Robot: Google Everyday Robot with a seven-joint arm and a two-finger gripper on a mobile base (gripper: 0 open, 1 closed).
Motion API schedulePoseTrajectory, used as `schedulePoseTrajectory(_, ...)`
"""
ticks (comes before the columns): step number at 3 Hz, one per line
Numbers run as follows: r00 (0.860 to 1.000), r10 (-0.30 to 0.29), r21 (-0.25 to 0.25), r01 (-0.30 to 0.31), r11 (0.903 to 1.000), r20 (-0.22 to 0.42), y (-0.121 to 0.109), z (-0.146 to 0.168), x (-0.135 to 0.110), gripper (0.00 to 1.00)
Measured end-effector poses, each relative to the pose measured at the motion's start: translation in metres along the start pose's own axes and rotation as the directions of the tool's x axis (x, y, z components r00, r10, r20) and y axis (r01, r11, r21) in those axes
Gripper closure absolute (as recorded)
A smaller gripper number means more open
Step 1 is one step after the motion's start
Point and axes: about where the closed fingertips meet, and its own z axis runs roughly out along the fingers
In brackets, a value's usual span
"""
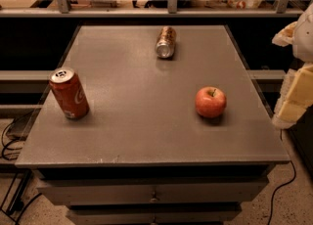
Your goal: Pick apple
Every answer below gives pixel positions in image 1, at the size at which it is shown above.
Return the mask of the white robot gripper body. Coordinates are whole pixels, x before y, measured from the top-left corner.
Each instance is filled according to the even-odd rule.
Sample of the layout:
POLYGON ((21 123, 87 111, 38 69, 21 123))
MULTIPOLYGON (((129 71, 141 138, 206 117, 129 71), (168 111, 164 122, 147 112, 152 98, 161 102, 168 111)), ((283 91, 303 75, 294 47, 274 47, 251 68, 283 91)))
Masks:
POLYGON ((293 55, 305 63, 313 63, 313 4, 299 17, 293 32, 293 55))

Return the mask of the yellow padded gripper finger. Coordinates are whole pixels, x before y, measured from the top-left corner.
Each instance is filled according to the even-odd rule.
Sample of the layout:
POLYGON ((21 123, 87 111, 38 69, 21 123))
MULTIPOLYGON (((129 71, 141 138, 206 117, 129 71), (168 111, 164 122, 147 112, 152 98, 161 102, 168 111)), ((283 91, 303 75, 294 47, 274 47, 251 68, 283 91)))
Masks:
POLYGON ((289 69, 284 77, 272 123, 279 129, 295 125, 313 105, 313 64, 289 69))
POLYGON ((291 45, 296 22, 292 22, 279 31, 272 39, 272 43, 281 47, 291 45))

